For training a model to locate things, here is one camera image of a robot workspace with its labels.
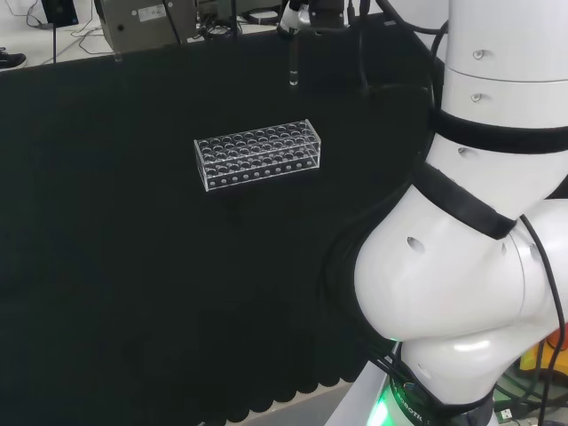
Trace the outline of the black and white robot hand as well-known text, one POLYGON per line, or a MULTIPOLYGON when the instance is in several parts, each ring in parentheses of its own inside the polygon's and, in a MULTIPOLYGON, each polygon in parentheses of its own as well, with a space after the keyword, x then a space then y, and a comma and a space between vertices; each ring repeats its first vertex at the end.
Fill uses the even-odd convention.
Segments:
POLYGON ((349 27, 349 14, 344 1, 290 0, 286 2, 276 31, 285 40, 299 32, 339 32, 349 27))

